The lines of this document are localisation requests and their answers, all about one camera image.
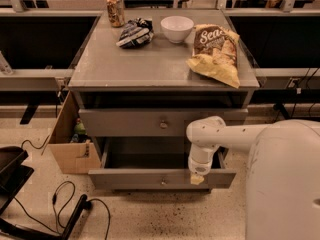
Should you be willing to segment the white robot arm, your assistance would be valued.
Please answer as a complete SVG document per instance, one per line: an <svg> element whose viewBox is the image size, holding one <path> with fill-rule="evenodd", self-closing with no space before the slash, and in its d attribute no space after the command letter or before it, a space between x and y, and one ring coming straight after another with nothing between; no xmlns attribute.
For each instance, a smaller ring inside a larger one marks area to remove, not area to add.
<svg viewBox="0 0 320 240"><path fill-rule="evenodd" d="M191 181L223 147L247 152L246 240L320 240L320 123L228 126L212 116L187 126Z"/></svg>

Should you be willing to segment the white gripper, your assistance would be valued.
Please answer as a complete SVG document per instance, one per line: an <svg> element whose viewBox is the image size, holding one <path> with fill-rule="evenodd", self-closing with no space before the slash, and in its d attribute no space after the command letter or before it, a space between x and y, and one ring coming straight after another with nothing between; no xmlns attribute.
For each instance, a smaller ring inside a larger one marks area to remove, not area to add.
<svg viewBox="0 0 320 240"><path fill-rule="evenodd" d="M214 153L216 148L200 147L192 144L188 157L188 168L193 173L190 175L190 183L192 185L199 185L204 181L213 163Z"/></svg>

